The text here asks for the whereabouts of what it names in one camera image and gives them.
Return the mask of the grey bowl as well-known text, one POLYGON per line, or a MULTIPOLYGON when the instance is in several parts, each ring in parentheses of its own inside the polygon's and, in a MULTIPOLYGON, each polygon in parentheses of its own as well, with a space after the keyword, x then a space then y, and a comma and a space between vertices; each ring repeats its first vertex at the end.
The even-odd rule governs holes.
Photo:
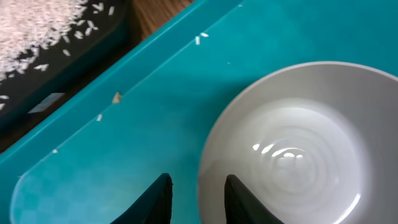
POLYGON ((198 172, 203 223, 225 223, 236 175, 284 223, 397 222, 397 78, 345 62, 283 68, 212 127, 198 172))

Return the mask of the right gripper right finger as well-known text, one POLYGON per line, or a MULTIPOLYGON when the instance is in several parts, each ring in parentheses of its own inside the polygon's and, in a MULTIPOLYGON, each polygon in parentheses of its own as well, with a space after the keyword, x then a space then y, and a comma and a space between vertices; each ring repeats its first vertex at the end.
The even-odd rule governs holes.
POLYGON ((224 184, 227 224, 284 224, 233 174, 224 184))

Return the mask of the pile of rice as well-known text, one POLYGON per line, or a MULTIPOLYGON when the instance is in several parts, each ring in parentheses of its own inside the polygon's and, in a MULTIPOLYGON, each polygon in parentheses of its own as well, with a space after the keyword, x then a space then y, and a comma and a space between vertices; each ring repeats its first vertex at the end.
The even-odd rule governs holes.
POLYGON ((1 115, 46 96, 102 48, 124 1, 1 1, 1 115))

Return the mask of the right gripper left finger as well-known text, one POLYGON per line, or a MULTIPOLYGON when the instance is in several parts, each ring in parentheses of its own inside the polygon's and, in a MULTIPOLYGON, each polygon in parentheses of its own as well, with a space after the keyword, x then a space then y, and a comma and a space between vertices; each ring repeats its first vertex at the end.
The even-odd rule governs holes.
POLYGON ((172 179, 161 174, 146 191, 111 224, 170 224, 172 218, 172 179))

